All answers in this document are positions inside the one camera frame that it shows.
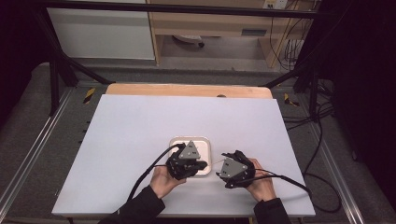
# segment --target sleeve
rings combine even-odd
[[[115,213],[102,219],[99,224],[150,223],[164,208],[163,200],[157,198],[151,186],[147,186]]]
[[[256,215],[259,224],[290,224],[290,219],[283,207],[282,201],[275,198],[270,201],[261,201],[254,207],[254,214]]]

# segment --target mechanical part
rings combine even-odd
[[[166,162],[169,174],[177,180],[191,177],[197,174],[198,170],[204,170],[206,161],[198,161],[201,156],[195,144],[190,141],[185,147],[172,153]]]
[[[225,156],[223,166],[219,173],[216,173],[222,179],[227,189],[246,188],[251,182],[238,183],[243,180],[251,179],[256,174],[254,164],[241,151],[235,153],[222,153]]]

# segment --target white surface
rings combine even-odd
[[[264,169],[304,183],[276,100],[103,95],[52,213],[113,213],[169,141],[181,135],[210,139],[212,161],[238,149]],[[220,169],[221,162],[205,177],[175,188],[163,199],[160,216],[251,217],[254,199],[245,189],[224,188],[215,174]],[[305,191],[281,179],[274,185],[291,217],[315,214]]]
[[[49,8],[49,16],[64,52],[70,57],[154,60],[146,12]]]
[[[190,137],[188,137],[188,136],[184,136],[184,137],[180,136],[180,137],[173,138],[169,145],[172,146],[174,144],[182,144],[182,143],[187,145],[190,141],[192,141],[195,144],[195,146],[197,148],[197,151],[198,151],[199,155],[201,156],[201,158],[198,159],[198,161],[206,161],[206,163],[207,163],[207,166],[205,167],[204,170],[199,170],[197,172],[197,174],[195,176],[192,176],[191,178],[201,177],[199,175],[207,175],[207,174],[209,174],[210,171],[212,170],[212,160],[210,160],[210,158],[211,158],[210,155],[211,155],[212,152],[210,150],[210,143],[209,143],[207,138],[198,137],[198,136],[190,136]],[[178,148],[177,147],[173,148],[168,153],[168,158],[170,156],[172,156],[172,153],[174,153],[176,151],[178,151]]]

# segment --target hand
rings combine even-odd
[[[169,175],[166,166],[157,166],[154,169],[149,185],[159,199],[165,197],[174,187],[186,183],[186,179],[176,180]]]
[[[255,169],[262,169],[262,166],[256,159],[249,159],[254,164]],[[267,172],[256,170],[254,177],[268,175]],[[264,178],[253,181],[248,187],[247,191],[251,193],[253,198],[260,202],[261,200],[270,201],[276,198],[272,178]]]

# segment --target white tabletop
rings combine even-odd
[[[175,136],[206,137],[212,161],[238,149],[264,169],[304,184],[276,100],[103,95],[52,213],[113,213]],[[256,202],[245,189],[224,188],[215,174],[221,165],[175,188],[163,199],[160,217],[252,217]],[[136,194],[150,179],[151,174]],[[305,191],[276,178],[274,185],[290,217],[315,214]]]

